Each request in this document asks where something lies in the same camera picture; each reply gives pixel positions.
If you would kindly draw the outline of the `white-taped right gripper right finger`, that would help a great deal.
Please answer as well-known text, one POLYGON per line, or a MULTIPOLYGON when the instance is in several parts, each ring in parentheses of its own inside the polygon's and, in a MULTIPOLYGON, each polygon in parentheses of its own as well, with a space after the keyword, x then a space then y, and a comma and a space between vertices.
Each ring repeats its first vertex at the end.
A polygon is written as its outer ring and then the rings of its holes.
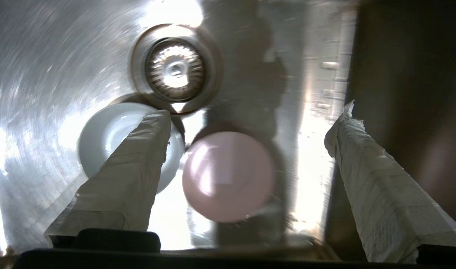
POLYGON ((456 264, 456 221, 343 108, 325 136, 369 262, 456 264))

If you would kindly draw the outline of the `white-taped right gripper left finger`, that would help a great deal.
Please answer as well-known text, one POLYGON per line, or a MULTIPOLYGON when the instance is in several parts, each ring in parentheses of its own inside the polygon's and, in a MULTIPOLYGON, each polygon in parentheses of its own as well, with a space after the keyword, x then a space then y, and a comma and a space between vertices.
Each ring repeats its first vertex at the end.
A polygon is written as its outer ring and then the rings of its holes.
POLYGON ((168 111, 144 116, 47 228, 44 235, 50 246, 67 247, 90 228, 146 232, 170 129, 168 111))

